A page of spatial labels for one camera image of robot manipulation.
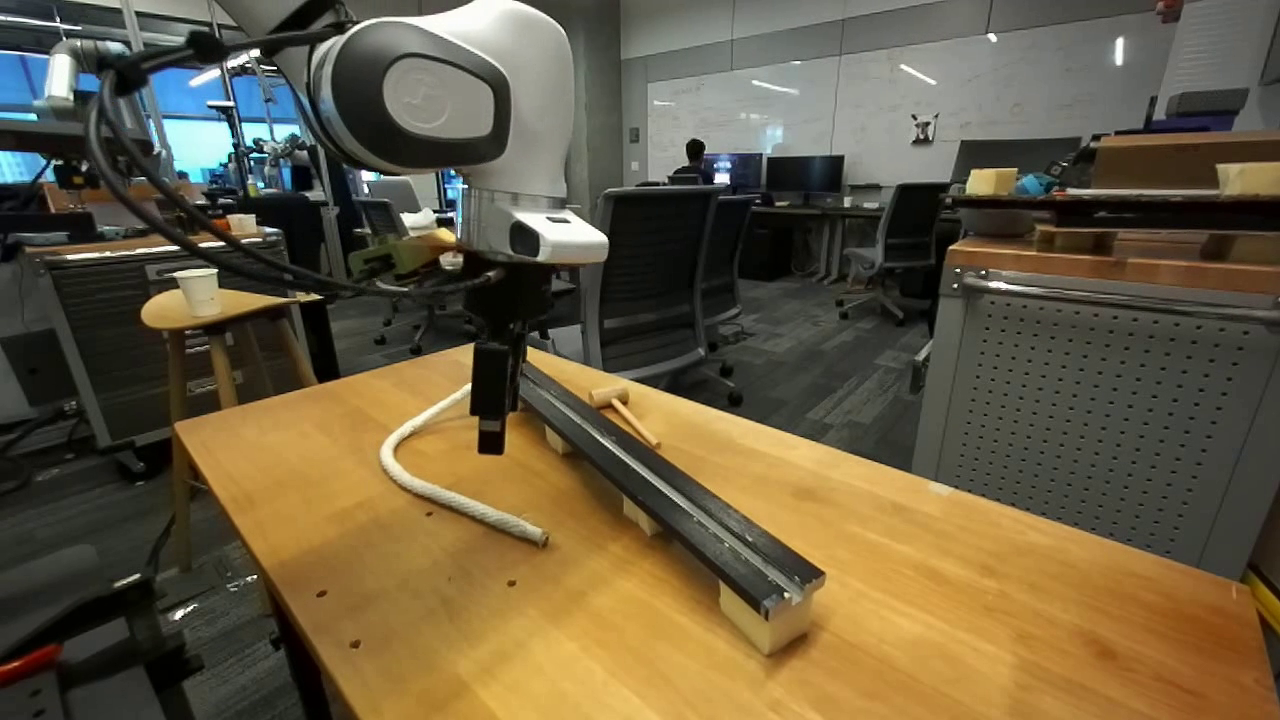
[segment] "gray carpet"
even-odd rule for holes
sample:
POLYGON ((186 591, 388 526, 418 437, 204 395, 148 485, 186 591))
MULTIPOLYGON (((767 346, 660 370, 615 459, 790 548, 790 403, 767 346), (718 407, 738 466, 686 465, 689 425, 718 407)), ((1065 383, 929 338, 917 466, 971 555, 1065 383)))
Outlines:
MULTIPOLYGON (((425 312, 404 306, 386 344, 375 344, 386 306, 386 298, 331 306, 349 375, 413 354, 413 324, 425 312)), ((909 466, 921 418, 921 400, 909 387, 912 354, 925 344, 921 324, 896 329, 868 306, 841 319, 833 286, 799 278, 744 284, 742 324, 742 344, 725 346, 744 392, 742 416, 909 466)), ((465 338, 470 329, 456 314, 434 314, 422 346, 465 338)), ((725 392, 707 378, 676 383, 676 392, 725 407, 725 392)), ((198 497, 192 513, 198 573, 174 573, 164 551, 164 573, 158 575, 164 629, 179 632, 204 663, 186 681, 192 711, 200 720, 302 715, 250 551, 207 497, 198 497)), ((96 545, 108 573, 129 575, 146 566, 164 520, 164 475, 124 481, 111 459, 53 459, 36 485, 0 497, 0 566, 60 545, 96 545)))

